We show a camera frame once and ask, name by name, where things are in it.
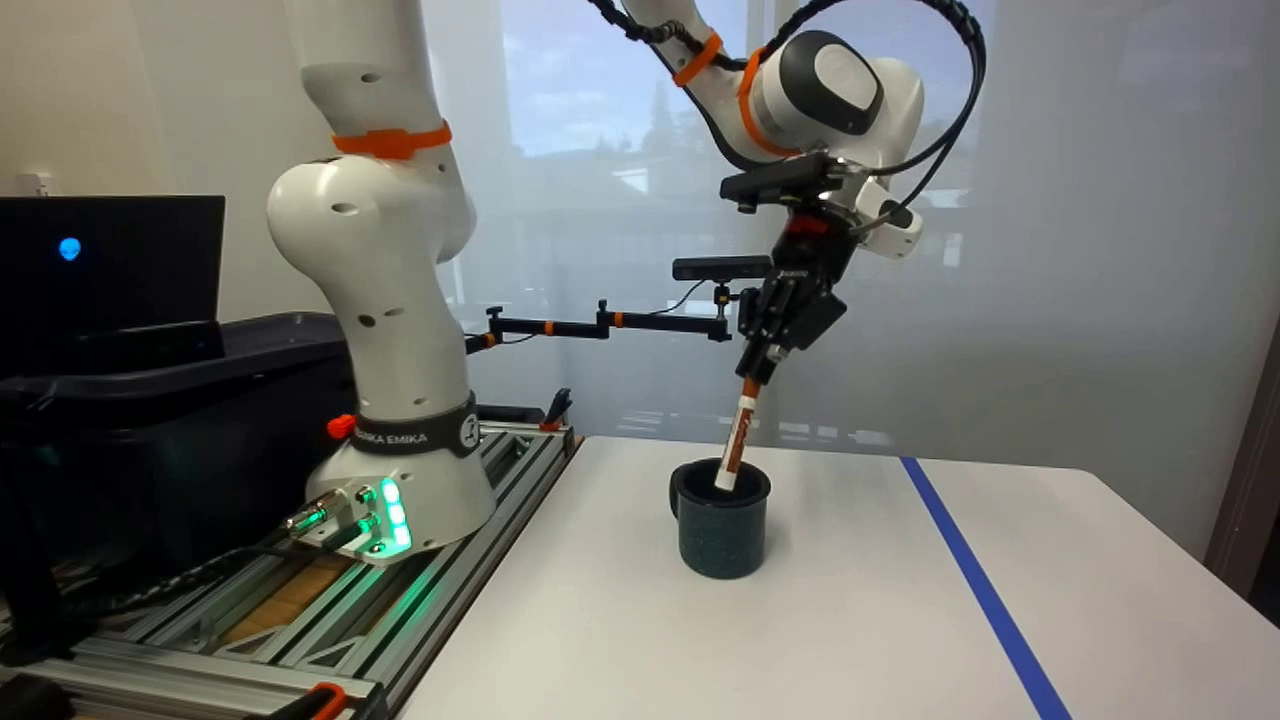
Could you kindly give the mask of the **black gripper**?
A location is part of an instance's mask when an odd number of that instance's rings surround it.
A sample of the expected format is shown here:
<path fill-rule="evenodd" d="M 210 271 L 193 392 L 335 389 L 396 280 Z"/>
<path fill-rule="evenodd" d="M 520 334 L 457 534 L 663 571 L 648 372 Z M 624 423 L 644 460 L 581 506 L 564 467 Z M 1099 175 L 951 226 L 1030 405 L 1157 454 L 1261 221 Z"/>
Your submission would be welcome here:
<path fill-rule="evenodd" d="M 768 385 L 774 346 L 807 346 L 847 313 L 838 295 L 845 269 L 840 239 L 779 239 L 774 247 L 764 285 L 739 295 L 739 330 L 754 341 L 737 363 L 739 378 Z"/>

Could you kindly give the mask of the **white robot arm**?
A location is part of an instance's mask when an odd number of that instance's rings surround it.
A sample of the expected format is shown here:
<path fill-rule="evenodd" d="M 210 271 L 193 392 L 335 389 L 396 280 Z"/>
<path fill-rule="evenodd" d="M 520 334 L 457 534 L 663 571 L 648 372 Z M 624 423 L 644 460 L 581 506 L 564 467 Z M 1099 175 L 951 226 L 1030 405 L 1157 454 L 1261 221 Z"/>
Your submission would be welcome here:
<path fill-rule="evenodd" d="M 838 280 L 860 247 L 917 247 L 921 214 L 890 178 L 926 160 L 926 81 L 804 24 L 734 61 L 695 0 L 591 4 L 693 101 L 734 164 L 726 195 L 790 210 L 746 320 L 739 389 L 762 392 L 845 317 Z M 272 183 L 269 233 L 332 303 L 356 377 L 356 413 L 310 476 L 288 534 L 396 565 L 497 513 L 463 372 L 473 341 L 437 285 L 475 206 L 437 109 L 421 0 L 286 0 L 286 13 L 332 152 Z"/>

